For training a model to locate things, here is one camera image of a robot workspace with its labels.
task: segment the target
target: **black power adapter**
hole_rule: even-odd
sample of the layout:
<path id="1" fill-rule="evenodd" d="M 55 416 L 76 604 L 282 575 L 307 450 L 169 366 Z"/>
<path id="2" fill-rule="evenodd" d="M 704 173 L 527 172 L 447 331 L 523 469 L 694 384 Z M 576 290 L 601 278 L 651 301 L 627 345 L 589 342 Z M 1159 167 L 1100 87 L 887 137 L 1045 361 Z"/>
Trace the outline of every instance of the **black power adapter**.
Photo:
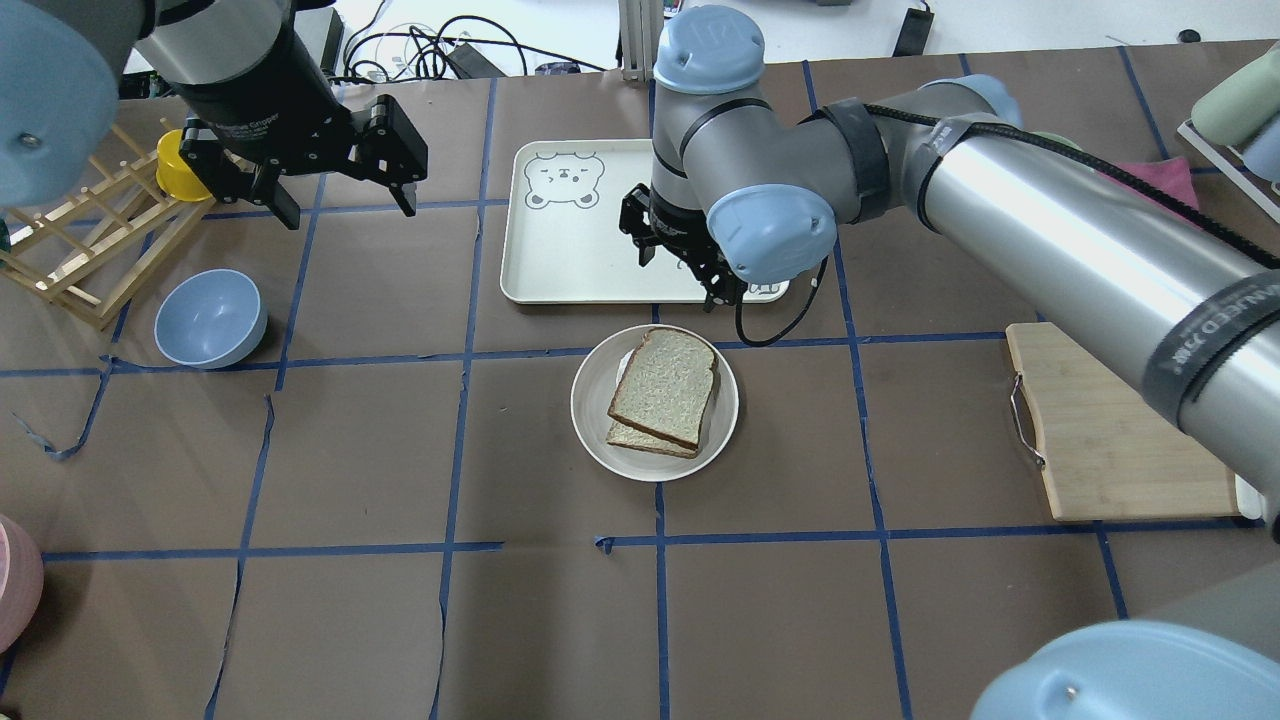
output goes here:
<path id="1" fill-rule="evenodd" d="M 458 76 L 458 79 L 507 77 L 498 65 L 489 61 L 489 58 L 465 42 L 454 47 L 444 60 L 453 68 L 453 74 Z"/>
<path id="2" fill-rule="evenodd" d="M 932 26 L 932 12 L 909 9 L 906 18 L 902 20 L 902 32 L 897 35 L 897 46 L 893 47 L 893 56 L 923 55 L 924 44 L 929 41 L 929 27 Z"/>

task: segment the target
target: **yellow cup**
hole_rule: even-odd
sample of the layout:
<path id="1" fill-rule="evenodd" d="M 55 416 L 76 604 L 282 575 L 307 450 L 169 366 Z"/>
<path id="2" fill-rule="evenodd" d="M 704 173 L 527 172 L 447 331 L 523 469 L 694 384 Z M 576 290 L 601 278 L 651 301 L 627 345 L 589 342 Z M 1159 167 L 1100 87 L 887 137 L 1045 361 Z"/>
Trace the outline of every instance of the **yellow cup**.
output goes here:
<path id="1" fill-rule="evenodd" d="M 160 156 L 156 163 L 156 182 L 160 183 L 160 190 L 183 202 L 200 202 L 211 193 L 182 159 L 180 145 L 180 129 L 172 129 L 160 138 L 156 145 L 156 155 Z"/>

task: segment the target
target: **brown table surface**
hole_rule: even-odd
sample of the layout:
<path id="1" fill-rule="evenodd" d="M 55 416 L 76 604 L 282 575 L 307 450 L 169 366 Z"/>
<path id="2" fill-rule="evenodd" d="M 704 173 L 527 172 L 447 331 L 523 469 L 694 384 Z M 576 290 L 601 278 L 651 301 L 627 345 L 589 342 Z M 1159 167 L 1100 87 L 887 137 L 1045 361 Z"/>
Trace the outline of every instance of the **brown table surface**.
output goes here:
<path id="1" fill-rule="evenodd" d="M 1029 129 L 1189 156 L 1203 208 L 1280 250 L 1174 133 L 1267 45 L 786 64 L 763 86 L 796 122 L 810 99 L 996 74 Z M 1002 331 L 1036 309 L 904 211 L 841 229 L 831 282 L 771 348 L 724 311 L 517 306 L 498 290 L 515 152 L 644 137 L 649 94 L 616 73 L 390 92 L 431 147 L 413 219 L 369 183 L 289 181 L 302 229 L 216 209 L 114 333 L 0 284 L 0 510 L 47 562 L 0 710 L 425 717 L 443 642 L 442 719 L 946 720 L 1061 633 L 1276 557 L 1230 520 L 1053 523 L 1006 410 Z M 120 119 L 151 141 L 183 113 Z M 230 372 L 170 368 L 159 302 L 212 266 L 257 281 L 268 338 Z M 717 341 L 744 400 L 724 454 L 663 487 L 596 465 L 568 415 L 582 356 L 654 318 Z M 55 462 L 10 413 L 87 442 Z"/>

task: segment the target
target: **pink cloth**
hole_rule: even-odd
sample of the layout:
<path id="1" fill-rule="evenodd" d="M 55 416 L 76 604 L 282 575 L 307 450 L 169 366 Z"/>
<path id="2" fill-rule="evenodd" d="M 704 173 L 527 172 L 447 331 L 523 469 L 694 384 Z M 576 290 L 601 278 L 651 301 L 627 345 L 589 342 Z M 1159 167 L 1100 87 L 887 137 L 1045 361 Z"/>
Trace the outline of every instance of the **pink cloth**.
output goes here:
<path id="1" fill-rule="evenodd" d="M 1172 158 L 1160 163 L 1116 163 L 1115 165 L 1199 210 L 1196 188 L 1192 187 L 1192 165 L 1187 158 Z"/>

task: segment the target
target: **grid line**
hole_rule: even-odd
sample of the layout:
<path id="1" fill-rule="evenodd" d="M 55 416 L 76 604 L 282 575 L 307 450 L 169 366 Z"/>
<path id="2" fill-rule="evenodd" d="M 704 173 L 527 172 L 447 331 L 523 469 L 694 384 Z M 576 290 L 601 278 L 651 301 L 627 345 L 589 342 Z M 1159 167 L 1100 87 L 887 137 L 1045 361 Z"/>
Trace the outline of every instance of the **grid line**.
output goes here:
<path id="1" fill-rule="evenodd" d="M 27 425 L 27 423 L 23 421 L 20 418 L 18 418 L 18 415 L 13 415 L 13 418 L 18 421 L 18 424 L 22 425 L 22 429 L 27 432 L 32 442 L 44 445 L 45 455 L 47 455 L 52 460 L 58 461 L 67 460 L 68 457 L 79 452 L 81 448 L 84 447 L 84 443 L 88 442 L 90 434 L 93 432 L 93 420 L 97 418 L 97 411 L 102 406 L 102 397 L 106 396 L 106 387 L 111 382 L 113 364 L 109 357 L 104 357 L 104 361 L 105 361 L 104 368 L 101 370 L 95 372 L 95 374 L 99 377 L 97 389 L 93 392 L 93 402 L 90 404 L 88 415 L 84 418 L 84 425 L 81 428 L 81 434 L 76 439 L 76 445 L 63 450 L 58 450 L 54 446 L 51 446 L 47 439 L 35 436 L 31 428 Z"/>
<path id="2" fill-rule="evenodd" d="M 284 342 L 280 347 L 280 365 L 275 372 L 275 392 L 284 389 L 284 375 L 289 370 L 289 345 L 293 342 L 293 332 L 297 329 L 298 309 L 302 306 L 302 288 L 307 282 L 307 266 L 311 264 L 311 249 L 315 246 L 316 227 L 320 224 L 320 202 L 324 200 L 325 176 L 320 176 L 316 183 L 316 197 L 311 210 L 307 211 L 307 238 L 302 245 L 302 260 L 298 261 L 298 279 L 293 283 L 293 301 L 289 304 L 289 320 L 284 325 Z"/>
<path id="3" fill-rule="evenodd" d="M 989 341 L 989 340 L 1005 340 L 1004 331 L 989 331 L 989 332 L 969 332 L 969 333 L 919 333 L 919 334 L 881 334 L 881 336 L 859 336 L 856 342 L 859 345 L 886 345 L 886 343 L 924 343 L 924 342 L 973 342 L 973 341 Z M 769 347 L 828 347 L 828 346 L 842 346 L 847 345 L 849 338 L 846 337 L 812 337 L 812 338 L 783 338 L 773 343 Z M 750 347 L 741 341 L 721 341 L 713 342 L 719 350 L 769 350 L 769 347 Z M 486 351 L 472 351 L 470 354 L 472 360 L 512 360 L 512 359 L 525 359 L 525 357 L 564 357 L 564 356 L 579 356 L 588 355 L 591 352 L 591 347 L 541 347 L 541 348 L 527 348 L 527 350 L 486 350 Z M 293 368 L 320 368 L 320 366 L 333 366 L 333 365 L 396 365 L 396 364 L 413 364 L 413 363 L 447 363 L 447 361 L 460 361 L 467 356 L 467 352 L 436 352 L 431 355 L 353 355 L 353 356 L 334 356 L 334 357 L 303 357 L 298 360 L 287 360 L 289 369 Z M 142 374 L 142 373 L 250 373 L 256 370 L 279 370 L 279 361 L 269 363 L 238 363 L 228 368 L 218 368 L 216 370 L 201 370 L 198 368 L 189 368 L 187 365 L 140 365 L 124 360 L 118 356 L 104 356 L 104 360 L 110 360 L 113 364 L 113 372 L 122 375 L 128 374 Z M 0 379 L 12 378 L 54 378 L 54 377 L 73 377 L 73 375 L 97 375 L 101 370 L 95 368 L 31 368 L 31 369 L 13 369 L 13 370 L 0 370 Z"/>
<path id="4" fill-rule="evenodd" d="M 134 560 L 207 560 L 233 559 L 243 555 L 253 557 L 343 557 L 360 555 L 434 555 L 449 547 L 443 542 L 410 542 L 379 544 L 320 544 L 283 547 L 234 547 L 187 548 L 187 550 L 100 550 L 45 552 L 41 555 L 46 565 L 58 562 L 113 562 Z M 456 542 L 454 552 L 498 552 L 500 542 Z"/>
<path id="5" fill-rule="evenodd" d="M 818 111 L 818 94 L 813 85 L 813 70 L 809 61 L 800 64 L 804 70 L 805 88 L 809 94 L 809 110 Z M 863 438 L 863 459 L 867 464 L 867 489 L 870 493 L 872 516 L 876 520 L 876 532 L 881 546 L 881 580 L 884 588 L 884 610 L 888 619 L 890 644 L 893 648 L 893 670 L 897 676 L 897 694 L 902 710 L 904 720 L 911 720 L 911 691 L 906 676 L 906 659 L 902 650 L 902 632 L 897 615 L 897 597 L 893 589 L 893 566 L 888 553 L 888 537 L 884 536 L 884 512 L 881 507 L 879 492 L 876 489 L 876 465 L 872 461 L 872 447 L 868 442 L 867 425 L 867 393 L 863 383 L 861 355 L 858 350 L 858 329 L 854 325 L 854 313 L 849 304 L 849 279 L 845 277 L 845 260 L 836 240 L 833 247 L 836 261 L 836 282 L 840 287 L 840 307 L 845 316 L 846 345 L 849 359 L 852 365 L 854 396 L 858 401 L 858 432 Z"/>
<path id="6" fill-rule="evenodd" d="M 1142 85 L 1138 82 L 1138 74 L 1133 69 L 1133 60 L 1129 58 L 1129 50 L 1124 45 L 1116 45 L 1116 53 L 1120 54 L 1120 61 L 1124 63 L 1124 72 L 1129 76 L 1129 85 L 1133 86 L 1134 94 L 1138 96 L 1138 105 L 1142 106 L 1142 114 L 1147 118 L 1147 127 L 1151 128 L 1151 136 L 1156 140 L 1156 147 L 1160 150 L 1160 156 L 1164 160 L 1169 159 L 1169 149 L 1165 147 L 1165 137 L 1160 133 L 1160 126 L 1156 124 L 1156 115 L 1151 111 L 1151 105 L 1147 102 L 1147 94 L 1142 91 Z"/>
<path id="7" fill-rule="evenodd" d="M 227 673 L 227 652 L 230 650 L 232 633 L 236 630 L 236 611 L 239 609 L 241 589 L 244 587 L 244 551 L 248 550 L 250 539 L 253 537 L 253 520 L 257 518 L 257 500 L 262 492 L 262 475 L 266 473 L 266 456 L 271 450 L 271 429 L 275 428 L 275 405 L 271 396 L 264 396 L 266 405 L 266 421 L 262 427 L 262 445 L 257 452 L 257 462 L 253 465 L 253 483 L 250 486 L 248 502 L 244 507 L 244 525 L 241 529 L 239 547 L 236 553 L 236 589 L 232 592 L 232 609 L 227 614 L 227 634 L 223 635 L 223 655 L 218 662 L 218 676 L 214 678 L 214 688 L 209 693 L 209 702 L 205 703 L 205 720 L 214 720 L 218 712 L 218 694 L 223 688 L 223 676 Z"/>
<path id="8" fill-rule="evenodd" d="M 662 483 L 654 486 L 654 566 L 658 571 L 658 716 L 671 720 L 671 644 L 667 632 L 667 501 Z"/>
<path id="9" fill-rule="evenodd" d="M 440 671 L 435 680 L 435 696 L 431 701 L 430 720 L 436 720 L 440 712 L 440 688 L 444 684 L 444 660 L 448 647 L 444 628 L 448 626 L 449 618 L 449 588 L 453 579 L 453 542 L 457 538 L 458 525 L 458 495 L 462 486 L 462 456 L 467 429 L 467 402 L 471 388 L 471 363 L 475 350 L 476 336 L 476 309 L 480 296 L 480 266 L 484 260 L 484 232 L 485 232 L 485 197 L 489 187 L 489 158 L 493 151 L 493 119 L 498 102 L 498 81 L 489 81 L 489 104 L 485 110 L 484 147 L 480 156 L 480 204 L 476 205 L 476 237 L 471 254 L 471 295 L 467 305 L 467 334 L 462 351 L 462 388 L 458 392 L 458 419 L 453 436 L 453 468 L 449 474 L 449 511 L 444 527 L 444 556 L 440 562 Z"/>
<path id="10" fill-rule="evenodd" d="M 20 637 L 9 646 L 9 652 L 4 657 L 4 666 L 0 667 L 0 697 L 4 697 L 4 692 L 9 687 L 9 676 L 13 675 L 13 664 L 18 660 L 19 650 L 22 650 Z"/>
<path id="11" fill-rule="evenodd" d="M 1093 530 L 1098 538 L 1098 551 L 1102 552 L 1102 566 L 1107 571 L 1107 585 L 1111 588 L 1111 601 L 1116 606 L 1116 618 L 1126 620 L 1129 609 L 1124 602 L 1124 589 L 1120 587 L 1120 573 L 1116 570 L 1115 557 L 1111 556 L 1111 538 L 1101 520 L 1093 521 Z"/>
<path id="12" fill-rule="evenodd" d="M 701 544 L 758 544 L 758 543 L 810 543 L 810 542 L 879 542 L 879 541 L 918 541 L 918 539 L 973 539 L 973 538 L 1018 538 L 1044 536 L 1089 536 L 1105 533 L 1172 533 L 1207 530 L 1251 530 L 1262 528 L 1260 521 L 1219 520 L 1126 520 L 1092 523 L 1053 524 L 1053 525 L 998 525 L 998 527 L 954 527 L 954 528 L 901 528 L 872 530 L 782 530 L 760 533 L 687 533 L 666 536 L 663 542 L 669 546 Z M 600 536 L 594 538 L 596 546 L 614 547 L 653 547 L 657 536 Z"/>

